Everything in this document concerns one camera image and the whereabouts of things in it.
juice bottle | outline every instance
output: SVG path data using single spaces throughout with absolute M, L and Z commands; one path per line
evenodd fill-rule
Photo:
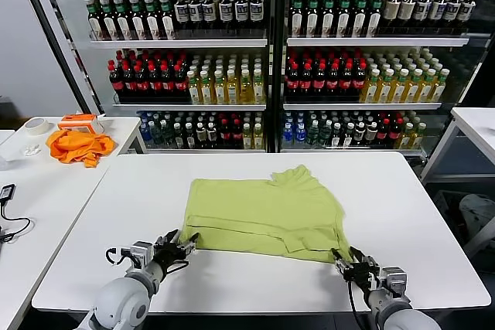
M 374 99 L 374 95 L 377 92 L 377 84 L 380 76 L 379 69 L 372 69 L 371 74 L 367 77 L 364 87 L 361 91 L 359 102 L 365 104 L 371 104 Z
M 418 91 L 415 95 L 415 102 L 426 102 L 428 99 L 428 95 L 430 90 L 432 89 L 433 79 L 435 77 L 435 70 L 428 69 L 426 71 L 426 78 L 421 81 L 419 84 Z
M 448 69 L 442 69 L 440 71 L 440 76 L 437 79 L 436 83 L 433 85 L 432 89 L 430 90 L 430 94 L 428 95 L 428 102 L 438 102 L 440 99 L 440 96 L 443 93 L 443 90 L 446 88 L 446 80 L 447 76 L 450 74 L 450 70 Z
M 388 93 L 390 92 L 390 84 L 394 71 L 392 69 L 386 69 L 385 74 L 381 80 L 378 81 L 377 92 L 374 95 L 373 102 L 378 104 L 384 104 L 387 102 Z
M 394 86 L 392 87 L 390 93 L 388 94 L 388 101 L 391 104 L 398 104 L 401 102 L 402 94 L 405 90 L 405 82 L 408 78 L 409 70 L 401 69 L 399 72 L 399 77 L 394 81 Z
M 227 96 L 229 104 L 237 104 L 238 102 L 238 82 L 234 70 L 227 71 Z
M 404 89 L 404 93 L 402 94 L 401 103 L 410 104 L 415 101 L 416 92 L 419 89 L 419 84 L 421 82 L 421 76 L 423 74 L 423 70 L 415 69 L 412 74 L 412 79 L 406 84 L 406 88 Z
M 239 94 L 241 104 L 253 104 L 253 86 L 249 77 L 249 70 L 241 71 L 241 92 Z
M 420 147 L 421 142 L 423 140 L 423 135 L 425 133 L 425 129 L 426 129 L 425 123 L 418 124 L 418 128 L 416 129 L 416 132 L 411 134 L 411 139 L 409 139 L 409 148 L 418 149 Z

cable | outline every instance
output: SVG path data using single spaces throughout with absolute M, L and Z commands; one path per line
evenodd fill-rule
M 12 233 L 7 233 L 3 236 L 0 236 L 0 243 L 7 243 L 9 241 L 11 241 L 15 235 L 21 233 L 22 231 L 24 231 L 26 228 L 28 228 L 29 224 L 31 224 L 31 220 L 29 218 L 7 218 L 5 216 L 5 205 L 7 205 L 6 202 L 3 202 L 2 204 L 0 204 L 0 215 L 2 215 L 2 218 L 5 219 L 5 220 L 8 220 L 8 221 L 11 221 L 11 222 L 18 222 L 20 220 L 25 220 L 27 221 L 26 225 L 21 228 L 19 231 L 16 231 L 16 232 L 12 232 Z
M 349 291 L 350 307 L 353 309 L 353 315 L 354 318 L 356 319 L 357 325 L 361 330 L 366 330 L 366 328 L 361 324 L 361 321 L 359 321 L 359 318 L 357 317 L 356 306 L 354 305 L 353 289 L 352 289 L 351 281 L 347 281 L 347 290 Z

bottle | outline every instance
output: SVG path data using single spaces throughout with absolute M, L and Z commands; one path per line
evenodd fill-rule
M 394 71 L 392 69 L 386 69 L 384 72 L 383 78 L 378 81 L 377 92 L 374 95 L 374 103 L 377 104 L 387 103 L 392 77 L 394 76 Z
M 415 95 L 415 102 L 422 103 L 427 101 L 430 90 L 432 89 L 434 78 L 435 70 L 428 69 L 426 71 L 426 77 L 419 84 L 418 91 Z
M 184 0 L 176 0 L 173 8 L 176 10 L 177 28 L 184 30 L 189 26 L 189 7 Z
M 294 147 L 304 148 L 305 142 L 306 142 L 306 130 L 304 128 L 304 124 L 299 123 L 297 128 L 295 129 Z
M 217 70 L 215 75 L 215 93 L 217 94 L 217 104 L 226 104 L 225 97 L 225 80 L 221 70 Z
M 433 0 L 427 19 L 427 22 L 431 27 L 439 26 L 440 19 L 442 18 L 443 13 L 446 10 L 446 6 L 446 0 Z
M 313 120 L 311 126 L 308 129 L 308 134 L 306 135 L 306 148 L 316 147 L 318 136 L 319 136 L 318 121 Z
M 399 8 L 401 6 L 401 0 L 386 0 L 384 12 L 381 15 L 382 27 L 391 27 L 395 23 Z
M 412 123 L 406 123 L 405 131 L 403 131 L 395 141 L 394 148 L 399 148 L 399 149 L 407 148 L 409 146 L 409 140 L 411 139 L 412 133 L 413 133 Z
M 263 27 L 263 18 L 265 17 L 263 7 L 264 2 L 262 0 L 251 0 L 249 3 L 251 27 L 253 29 L 262 29 Z
M 450 70 L 448 69 L 442 69 L 440 70 L 440 76 L 433 85 L 432 89 L 430 90 L 430 94 L 428 96 L 427 101 L 428 102 L 438 102 L 440 99 L 440 96 L 442 96 L 442 93 L 444 89 L 446 88 L 446 80 L 447 76 L 450 74 Z
M 263 83 L 263 75 L 261 75 L 260 69 L 254 69 L 253 88 L 254 88 L 254 103 L 264 104 L 265 85 Z
M 249 20 L 249 3 L 247 0 L 237 0 L 235 2 L 235 20 L 238 30 L 246 29 Z
M 333 1 L 325 0 L 322 12 L 322 38 L 329 38 L 332 35 L 333 27 Z
M 456 23 L 458 27 L 464 27 L 466 22 L 471 18 L 473 10 L 476 7 L 475 0 L 464 0 L 459 12 L 457 12 Z
M 239 93 L 239 101 L 241 104 L 253 104 L 254 94 L 249 70 L 241 71 L 241 91 Z
M 377 132 L 377 123 L 372 121 L 371 124 L 367 126 L 366 134 L 364 135 L 364 143 L 366 146 L 370 146 L 374 142 L 374 139 L 377 137 Z
M 380 76 L 379 69 L 372 69 L 371 74 L 367 77 L 364 87 L 361 90 L 359 102 L 371 104 L 374 100 L 374 95 L 377 92 L 378 77 Z
M 363 142 L 364 138 L 364 122 L 360 121 L 356 126 L 356 130 L 354 131 L 353 136 L 353 145 L 360 146 Z
M 393 81 L 390 93 L 388 94 L 388 102 L 391 104 L 399 104 L 401 102 L 408 74 L 408 69 L 401 69 L 398 78 Z
M 318 0 L 309 0 L 306 10 L 306 38 L 312 38 L 316 34 L 318 25 Z
M 366 37 L 374 38 L 377 35 L 378 25 L 380 24 L 381 8 L 383 0 L 373 0 L 371 10 L 368 15 Z
M 385 118 L 385 119 L 383 119 L 383 121 L 378 126 L 377 135 L 376 135 L 376 139 L 377 139 L 376 144 L 377 145 L 384 145 L 385 144 L 389 124 L 390 124 L 390 120 L 388 118 Z
M 349 22 L 350 0 L 340 0 L 340 7 L 337 11 L 337 31 L 336 38 L 343 38 L 346 35 L 347 23 Z
M 343 148 L 348 148 L 353 140 L 354 123 L 347 123 L 346 130 L 341 135 L 341 142 Z
M 284 131 L 282 133 L 282 148 L 292 148 L 294 145 L 294 135 L 292 133 L 292 126 L 290 123 L 285 123 Z
M 117 26 L 115 25 L 116 15 L 110 5 L 110 0 L 100 0 L 103 9 L 102 19 L 105 24 L 107 37 L 111 40 L 118 40 Z
M 397 14 L 396 24 L 398 26 L 406 26 L 410 23 L 412 13 L 415 10 L 416 0 L 402 0 L 399 12 Z
M 411 134 L 411 139 L 409 139 L 409 148 L 413 150 L 417 150 L 421 146 L 421 142 L 423 140 L 423 135 L 425 133 L 426 124 L 419 123 L 416 128 L 416 132 Z
M 367 0 L 357 0 L 357 8 L 353 12 L 353 31 L 351 36 L 353 38 L 358 38 L 363 32 L 364 20 L 366 18 L 366 3 Z
M 203 20 L 206 29 L 215 29 L 217 24 L 217 10 L 213 0 L 203 0 Z
M 244 123 L 242 127 L 242 141 L 244 144 L 244 150 L 252 149 L 251 126 L 249 125 L 249 123 Z

yellow drink bottle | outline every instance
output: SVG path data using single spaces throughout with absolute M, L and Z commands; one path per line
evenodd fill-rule
M 433 86 L 427 101 L 428 102 L 438 102 L 440 96 L 442 95 L 444 89 L 446 88 L 447 76 L 450 74 L 449 69 L 442 69 L 440 71 L 440 77 Z
M 365 104 L 373 103 L 374 95 L 377 92 L 377 84 L 378 84 L 379 76 L 380 76 L 379 69 L 371 70 L 371 74 L 368 75 L 366 81 L 364 82 L 364 87 L 361 90 L 359 102 Z

bottle label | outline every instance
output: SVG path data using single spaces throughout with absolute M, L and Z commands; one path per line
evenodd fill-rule
M 383 87 L 381 88 L 380 96 L 378 98 L 379 104 L 384 104 L 387 102 L 389 92 L 390 92 L 390 86 L 389 85 L 383 85 Z
M 393 104 L 398 104 L 401 102 L 401 97 L 402 94 L 404 93 L 404 86 L 403 85 L 397 85 L 395 87 L 394 95 L 392 96 L 392 101 L 391 103 Z
M 378 23 L 380 21 L 380 13 L 373 13 L 368 23 L 368 30 L 366 32 L 367 38 L 374 38 L 377 35 Z
M 201 88 L 201 92 L 203 93 L 204 104 L 211 104 L 210 88 L 203 87 Z
M 136 29 L 136 34 L 138 35 L 139 40 L 145 40 L 145 27 L 142 25 L 142 19 L 140 17 L 132 17 L 132 23 L 134 23 L 134 27 Z
M 329 38 L 332 32 L 333 14 L 329 13 L 323 16 L 322 38 Z
M 263 138 L 262 137 L 254 137 L 254 148 L 257 150 L 263 149 Z
M 234 19 L 232 3 L 220 3 L 220 19 L 224 22 L 229 22 Z
M 443 14 L 443 19 L 446 21 L 453 21 L 456 19 L 457 12 L 461 7 L 461 3 L 447 3 L 447 7 L 445 8 L 445 13 Z
M 415 6 L 415 10 L 412 13 L 412 19 L 416 21 L 423 21 L 426 19 L 428 14 L 428 6 L 431 2 L 417 2 Z
M 338 80 L 327 80 L 326 89 L 335 89 L 337 88 L 338 83 Z
M 156 17 L 148 17 L 148 25 L 149 25 L 149 31 L 152 33 L 152 38 L 153 40 L 159 40 L 160 39 L 160 31 L 158 30 L 158 23 L 156 21 Z
M 231 87 L 228 89 L 229 92 L 229 104 L 237 104 L 236 89 Z
M 189 4 L 189 17 L 193 22 L 203 21 L 203 13 L 201 12 L 201 4 Z
M 249 19 L 248 3 L 235 3 L 235 19 L 237 21 L 247 21 Z
M 342 88 L 342 89 L 348 89 L 350 87 L 350 80 L 343 80 L 343 79 L 340 79 L 339 80 L 339 87 Z
M 175 4 L 173 7 L 176 10 L 177 22 L 186 23 L 189 21 L 189 9 L 187 8 L 187 4 L 184 5 Z
M 343 146 L 342 147 L 349 147 L 350 146 L 350 142 L 352 142 L 352 138 L 351 137 L 346 137 L 343 139 Z
M 214 22 L 217 20 L 215 13 L 215 4 L 203 4 L 203 17 L 206 22 Z
M 127 23 L 127 19 L 124 17 L 119 17 L 117 19 L 118 25 L 121 27 L 122 36 L 124 36 L 125 40 L 131 40 L 131 30 L 129 29 L 129 24 Z
M 263 17 L 264 17 L 263 3 L 252 2 L 250 5 L 250 10 L 251 10 L 251 21 L 253 22 L 263 21 Z
M 405 103 L 406 104 L 410 104 L 415 99 L 415 95 L 416 95 L 417 91 L 418 91 L 417 85 L 413 85 L 413 86 L 409 87 L 408 95 L 405 97 Z
M 217 103 L 225 104 L 224 87 L 215 87 L 215 91 L 217 92 Z
M 364 98 L 364 103 L 371 104 L 373 103 L 374 94 L 377 92 L 377 86 L 371 85 L 368 87 L 366 92 L 366 98 Z
M 177 148 L 182 150 L 184 148 L 184 141 L 181 137 L 176 137 Z
M 353 34 L 352 34 L 353 38 L 360 37 L 361 30 L 363 29 L 364 19 L 365 19 L 364 13 L 358 13 L 356 15 L 356 18 L 354 19 L 354 26 L 353 26 Z
M 254 102 L 256 104 L 262 104 L 263 103 L 263 86 L 262 85 L 255 85 L 254 86 Z
M 170 17 L 169 15 L 164 15 L 162 17 L 162 21 L 163 21 L 163 26 L 165 27 L 165 33 L 167 35 L 167 39 L 168 40 L 173 40 L 176 38 L 176 33 L 173 29 L 173 21 L 172 21 L 172 17 Z
M 438 102 L 443 90 L 446 88 L 445 85 L 439 85 L 435 88 L 435 92 L 432 95 L 432 102 Z
M 384 19 L 396 19 L 400 5 L 401 3 L 398 2 L 387 1 L 387 5 L 385 6 L 384 10 Z
M 317 20 L 318 15 L 308 15 L 308 21 L 306 23 L 306 38 L 312 38 L 315 35 Z
M 108 17 L 104 18 L 105 25 L 107 26 L 108 35 L 112 40 L 118 40 L 117 28 L 115 27 L 114 20 Z
M 292 38 L 297 38 L 301 33 L 302 15 L 295 13 L 292 15 Z
M 463 3 L 461 6 L 459 13 L 457 13 L 457 19 L 459 21 L 465 22 L 471 17 L 471 13 L 473 13 L 474 4 Z
M 399 13 L 397 14 L 398 19 L 410 19 L 412 12 L 415 10 L 415 3 L 402 2 L 399 8 Z
M 251 139 L 243 138 L 243 142 L 244 142 L 244 150 L 251 150 Z
M 187 145 L 189 146 L 189 148 L 194 148 L 194 137 L 187 138 Z
M 200 102 L 200 95 L 198 94 L 198 88 L 189 88 L 189 94 L 191 95 L 191 101 L 193 104 L 198 104 Z
M 102 40 L 103 37 L 101 35 L 101 27 L 99 21 L 97 19 L 90 18 L 89 22 L 96 40 Z
M 337 23 L 337 33 L 335 35 L 336 38 L 343 38 L 346 35 L 348 21 L 349 15 L 347 13 L 343 13 L 339 16 L 339 21 Z

